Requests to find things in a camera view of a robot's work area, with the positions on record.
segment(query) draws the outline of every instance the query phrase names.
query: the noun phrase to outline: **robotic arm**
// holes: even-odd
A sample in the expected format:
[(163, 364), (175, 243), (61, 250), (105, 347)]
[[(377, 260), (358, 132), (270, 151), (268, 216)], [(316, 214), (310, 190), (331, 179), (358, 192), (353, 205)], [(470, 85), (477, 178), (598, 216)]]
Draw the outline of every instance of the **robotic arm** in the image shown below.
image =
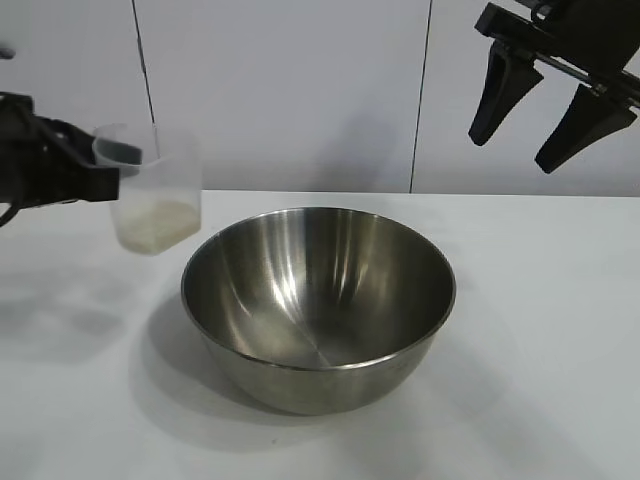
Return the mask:
[(582, 84), (536, 163), (555, 171), (594, 142), (629, 127), (640, 79), (624, 68), (640, 48), (640, 0), (517, 0), (524, 19), (489, 4), (476, 29), (495, 39), (484, 93), (469, 136), (484, 145), (543, 76), (541, 61)]
[[(120, 171), (95, 164), (93, 140), (69, 123), (34, 115), (31, 97), (0, 93), (0, 203), (9, 205), (0, 227), (22, 208), (116, 200)], [(117, 148), (139, 163), (137, 148)]]

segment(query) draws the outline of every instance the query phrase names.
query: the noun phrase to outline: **metal bowl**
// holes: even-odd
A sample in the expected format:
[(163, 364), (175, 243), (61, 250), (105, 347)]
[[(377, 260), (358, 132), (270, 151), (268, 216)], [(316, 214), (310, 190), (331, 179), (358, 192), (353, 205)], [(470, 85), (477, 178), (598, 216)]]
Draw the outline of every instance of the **metal bowl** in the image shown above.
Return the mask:
[(299, 208), (208, 240), (182, 298), (237, 385), (276, 409), (320, 415), (397, 387), (447, 319), (455, 280), (442, 253), (399, 223)]

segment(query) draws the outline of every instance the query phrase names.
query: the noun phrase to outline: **plastic cup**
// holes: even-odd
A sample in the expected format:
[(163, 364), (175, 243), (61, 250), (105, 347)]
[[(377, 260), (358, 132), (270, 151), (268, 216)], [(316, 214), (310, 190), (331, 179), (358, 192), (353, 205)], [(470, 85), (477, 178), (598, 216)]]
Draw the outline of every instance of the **plastic cup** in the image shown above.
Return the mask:
[(200, 230), (202, 163), (193, 135), (124, 124), (94, 135), (96, 163), (120, 169), (120, 195), (110, 208), (125, 249), (157, 255)]

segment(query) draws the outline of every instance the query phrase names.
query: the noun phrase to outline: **white wall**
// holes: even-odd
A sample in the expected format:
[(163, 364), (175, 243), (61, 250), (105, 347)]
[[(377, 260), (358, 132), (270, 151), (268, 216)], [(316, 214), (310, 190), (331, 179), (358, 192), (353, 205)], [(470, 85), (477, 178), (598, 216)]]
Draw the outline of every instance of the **white wall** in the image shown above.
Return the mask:
[[(571, 159), (551, 176), (534, 158), (560, 122), (577, 81), (540, 65), (545, 76), (491, 141), (476, 147), (467, 132), (478, 107), (492, 40), (473, 27), (479, 0), (434, 0), (416, 155), (414, 192), (640, 194), (640, 121)], [(514, 1), (494, 1), (528, 15)], [(629, 67), (640, 73), (640, 55)]]
[(429, 0), (137, 0), (208, 188), (409, 190)]
[(36, 113), (87, 130), (149, 124), (130, 0), (9, 0), (0, 7), (0, 90), (35, 98)]

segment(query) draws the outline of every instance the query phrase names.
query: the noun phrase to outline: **white table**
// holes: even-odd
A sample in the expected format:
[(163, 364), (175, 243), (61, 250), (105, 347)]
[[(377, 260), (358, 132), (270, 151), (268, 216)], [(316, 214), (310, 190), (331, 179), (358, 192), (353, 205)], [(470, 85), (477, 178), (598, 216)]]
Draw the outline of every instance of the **white table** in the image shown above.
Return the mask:
[[(428, 236), (453, 314), (394, 393), (276, 415), (216, 370), (177, 298), (222, 227), (330, 205)], [(204, 227), (154, 258), (106, 205), (0, 230), (3, 479), (612, 480), (640, 465), (640, 202), (610, 198), (207, 192)]]

